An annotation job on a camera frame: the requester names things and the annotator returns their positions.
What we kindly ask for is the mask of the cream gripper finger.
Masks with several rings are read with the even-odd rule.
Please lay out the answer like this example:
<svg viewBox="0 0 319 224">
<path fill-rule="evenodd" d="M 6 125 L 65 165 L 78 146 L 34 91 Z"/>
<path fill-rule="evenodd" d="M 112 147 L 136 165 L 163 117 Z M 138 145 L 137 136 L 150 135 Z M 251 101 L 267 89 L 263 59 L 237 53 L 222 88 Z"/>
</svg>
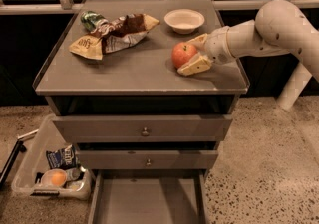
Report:
<svg viewBox="0 0 319 224">
<path fill-rule="evenodd" d="M 177 69 L 182 76 L 190 76 L 209 70 L 212 66 L 212 60 L 201 52 L 195 54 L 188 62 Z"/>
<path fill-rule="evenodd" d="M 204 51 L 206 40 L 207 40 L 207 34 L 201 34 L 193 39 L 190 39 L 188 43 L 194 45 L 198 50 Z"/>
</svg>

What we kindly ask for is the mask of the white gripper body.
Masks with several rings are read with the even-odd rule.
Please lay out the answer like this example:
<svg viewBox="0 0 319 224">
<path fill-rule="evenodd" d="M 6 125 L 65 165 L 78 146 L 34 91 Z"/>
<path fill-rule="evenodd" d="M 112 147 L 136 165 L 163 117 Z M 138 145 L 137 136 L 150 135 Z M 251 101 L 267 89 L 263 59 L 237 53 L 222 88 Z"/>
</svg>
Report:
<svg viewBox="0 0 319 224">
<path fill-rule="evenodd" d="M 235 60 L 227 43 L 228 30 L 229 27 L 225 26 L 212 31 L 207 35 L 204 43 L 206 54 L 219 65 L 228 64 Z"/>
</svg>

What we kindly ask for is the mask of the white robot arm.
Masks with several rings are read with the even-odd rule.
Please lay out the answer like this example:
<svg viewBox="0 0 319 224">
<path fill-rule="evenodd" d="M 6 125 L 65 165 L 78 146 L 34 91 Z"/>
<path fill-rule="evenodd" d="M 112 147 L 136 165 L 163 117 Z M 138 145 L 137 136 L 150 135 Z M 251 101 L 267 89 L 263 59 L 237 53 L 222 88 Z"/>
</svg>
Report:
<svg viewBox="0 0 319 224">
<path fill-rule="evenodd" d="M 319 81 L 319 31 L 294 4 L 273 0 L 264 4 L 253 20 L 224 26 L 190 41 L 198 52 L 177 72 L 190 76 L 241 57 L 271 57 L 292 54 L 299 64 L 277 103 L 290 109 L 312 79 Z"/>
</svg>

